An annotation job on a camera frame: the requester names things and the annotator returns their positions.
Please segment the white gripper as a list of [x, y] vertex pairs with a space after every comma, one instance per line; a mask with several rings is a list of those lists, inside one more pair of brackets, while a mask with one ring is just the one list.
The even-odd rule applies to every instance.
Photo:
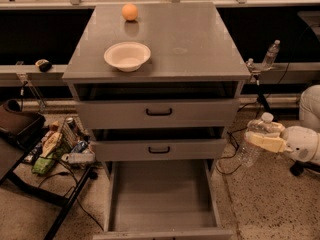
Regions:
[[288, 157], [301, 162], [319, 162], [319, 134], [309, 128], [291, 126], [286, 128], [281, 137], [278, 134], [262, 134], [248, 131], [245, 140], [264, 150], [283, 152]]

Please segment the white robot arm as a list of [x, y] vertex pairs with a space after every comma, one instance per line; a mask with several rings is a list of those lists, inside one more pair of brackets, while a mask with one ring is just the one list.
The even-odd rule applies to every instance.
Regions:
[[283, 153], [300, 162], [320, 163], [320, 134], [310, 128], [291, 126], [279, 133], [249, 131], [245, 140], [273, 153]]

